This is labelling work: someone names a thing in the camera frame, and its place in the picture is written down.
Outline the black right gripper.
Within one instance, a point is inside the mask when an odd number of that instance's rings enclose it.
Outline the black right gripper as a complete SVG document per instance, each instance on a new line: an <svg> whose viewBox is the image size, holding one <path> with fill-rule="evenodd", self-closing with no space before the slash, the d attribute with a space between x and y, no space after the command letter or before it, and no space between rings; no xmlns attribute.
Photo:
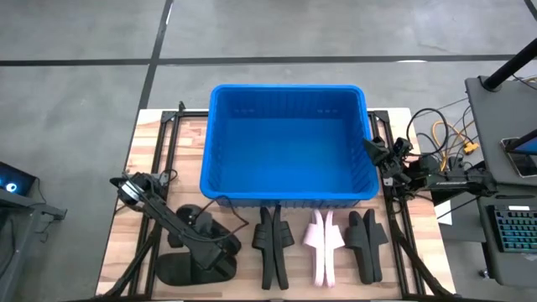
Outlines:
<svg viewBox="0 0 537 302"><path fill-rule="evenodd" d="M364 139L363 145L373 165L378 166L385 179L392 179L394 185L407 185L412 181L404 172L403 160L386 147L381 137Z"/></svg>

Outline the blue plastic bin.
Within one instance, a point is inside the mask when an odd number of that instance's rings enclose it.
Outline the blue plastic bin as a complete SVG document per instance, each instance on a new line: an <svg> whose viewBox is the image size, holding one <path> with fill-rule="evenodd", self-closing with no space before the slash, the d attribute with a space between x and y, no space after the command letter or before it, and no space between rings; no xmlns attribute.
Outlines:
<svg viewBox="0 0 537 302"><path fill-rule="evenodd" d="M370 138L357 86L219 85L200 191L221 206L353 207L379 189Z"/></svg>

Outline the white paper sheet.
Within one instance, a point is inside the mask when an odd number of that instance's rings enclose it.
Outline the white paper sheet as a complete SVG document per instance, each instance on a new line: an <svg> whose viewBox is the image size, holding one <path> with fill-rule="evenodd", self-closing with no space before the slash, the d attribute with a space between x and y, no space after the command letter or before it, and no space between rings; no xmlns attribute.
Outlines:
<svg viewBox="0 0 537 302"><path fill-rule="evenodd" d="M439 224L452 225L451 201L447 200L434 207L436 218Z"/></svg>

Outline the grey side desk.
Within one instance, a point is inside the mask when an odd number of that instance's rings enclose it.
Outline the grey side desk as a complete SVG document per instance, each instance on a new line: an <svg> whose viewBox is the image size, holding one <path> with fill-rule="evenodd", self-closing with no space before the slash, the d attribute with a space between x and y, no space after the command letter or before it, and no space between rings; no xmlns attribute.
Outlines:
<svg viewBox="0 0 537 302"><path fill-rule="evenodd" d="M537 187L500 185L491 197L460 193L446 199L434 193L436 205L450 200L452 225L444 226L450 239L479 242L485 258L483 274L501 285L537 289L537 253L503 253L498 248L491 206L537 207Z"/></svg>
<svg viewBox="0 0 537 302"><path fill-rule="evenodd" d="M478 78L465 79L482 154L493 178L504 185L537 186L537 176L521 177L500 141L537 129L537 91L519 81L505 81L488 91Z"/></svg>

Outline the silver smartphone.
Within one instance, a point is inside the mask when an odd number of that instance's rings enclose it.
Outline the silver smartphone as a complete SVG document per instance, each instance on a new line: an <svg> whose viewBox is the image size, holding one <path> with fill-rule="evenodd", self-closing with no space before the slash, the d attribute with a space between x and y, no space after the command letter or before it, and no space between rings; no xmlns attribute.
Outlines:
<svg viewBox="0 0 537 302"><path fill-rule="evenodd" d="M535 177L537 176L537 163L532 160L529 154L517 154L513 151L508 151L508 146L518 140L518 138L503 138L500 144L510 164L520 177Z"/></svg>

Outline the blue-screen tablet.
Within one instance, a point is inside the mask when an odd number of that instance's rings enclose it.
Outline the blue-screen tablet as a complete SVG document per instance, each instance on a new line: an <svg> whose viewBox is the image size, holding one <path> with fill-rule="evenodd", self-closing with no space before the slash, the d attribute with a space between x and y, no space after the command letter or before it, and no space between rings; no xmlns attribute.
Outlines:
<svg viewBox="0 0 537 302"><path fill-rule="evenodd" d="M537 156L537 129L521 137L517 141L514 151Z"/></svg>

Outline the black pole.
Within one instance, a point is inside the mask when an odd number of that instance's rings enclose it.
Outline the black pole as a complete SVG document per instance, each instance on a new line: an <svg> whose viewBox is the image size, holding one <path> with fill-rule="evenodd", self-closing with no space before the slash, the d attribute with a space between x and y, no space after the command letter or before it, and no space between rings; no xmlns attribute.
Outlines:
<svg viewBox="0 0 537 302"><path fill-rule="evenodd" d="M535 57L537 57L537 38L532 40L489 77L479 76L482 87L487 91L497 91L510 76L513 76Z"/></svg>

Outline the backlit black keyboard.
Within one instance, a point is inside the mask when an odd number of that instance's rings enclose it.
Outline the backlit black keyboard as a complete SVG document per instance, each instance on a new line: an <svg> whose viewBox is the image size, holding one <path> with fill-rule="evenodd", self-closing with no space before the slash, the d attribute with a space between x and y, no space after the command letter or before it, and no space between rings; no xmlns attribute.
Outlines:
<svg viewBox="0 0 537 302"><path fill-rule="evenodd" d="M503 253L537 253L537 207L491 206L493 230Z"/></svg>

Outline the grey metal desk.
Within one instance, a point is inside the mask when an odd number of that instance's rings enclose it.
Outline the grey metal desk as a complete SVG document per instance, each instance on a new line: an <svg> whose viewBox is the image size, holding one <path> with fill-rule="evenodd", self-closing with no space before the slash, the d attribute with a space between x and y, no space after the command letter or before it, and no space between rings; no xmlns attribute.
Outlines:
<svg viewBox="0 0 537 302"><path fill-rule="evenodd" d="M66 209L0 189L0 221L4 221L0 223L0 302L13 297L42 215L61 221L66 213Z"/></svg>

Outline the black aluminium frame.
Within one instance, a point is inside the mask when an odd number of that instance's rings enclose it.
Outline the black aluminium frame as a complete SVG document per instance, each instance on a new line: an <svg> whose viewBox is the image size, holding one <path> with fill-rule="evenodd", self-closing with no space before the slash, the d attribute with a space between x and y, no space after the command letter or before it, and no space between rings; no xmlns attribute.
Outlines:
<svg viewBox="0 0 537 302"><path fill-rule="evenodd" d="M390 120L393 134L403 136L406 124L410 120L408 108L373 109L386 111ZM169 187L169 207L175 211L179 206L192 204L205 206L209 200L200 192L202 152L206 140L207 110L185 110L184 115L177 119L178 109L145 109L141 110L135 124L132 146L128 153L127 168L129 172L161 172L165 168L166 158L171 144L170 136L173 126L177 127L177 141L174 151L173 169L179 172ZM120 298L127 301L139 296L146 300L163 301L309 301L309 300L391 300L401 299L401 287L397 263L394 260L393 244L383 244L380 247L380 262L383 280L374 284L362 284L358 277L357 263L350 249L338 248L335 255L335 287L316 287L312 275L313 249L302 244L306 228L312 220L313 208L283 207L281 219L289 223L295 245L284 249L284 261L289 280L289 288L281 290L274 277L270 290L261 289L262 256L259 250L251 247L256 224L260 223L260 210L256 207L235 207L236 212L249 221L249 225L236 233L242 243L238 253L237 274L226 282L214 284L175 287L164 284L150 273L153 268L150 262L153 249L143 259L139 268L137 286L130 285L123 291ZM430 200L416 198L408 201L408 209L403 215L397 215L399 228L403 233L412 229L417 253L447 291L455 293L455 286L442 241L441 230L436 220L434 206ZM379 189L378 194L371 200L361 201L353 208L320 209L324 215L334 211L333 222L344 232L348 226L348 213L357 211L363 215L367 209L374 209L376 221L383 224L389 240L386 201ZM154 226L153 221L144 218L142 213L123 208L112 219L111 232L107 242L102 270L98 279L96 294L105 294L117 282L122 273L134 259L138 245L143 245L147 235ZM423 289L418 290L416 269L402 248L401 263L410 294L424 292L433 297L432 289L421 279Z"/></svg>

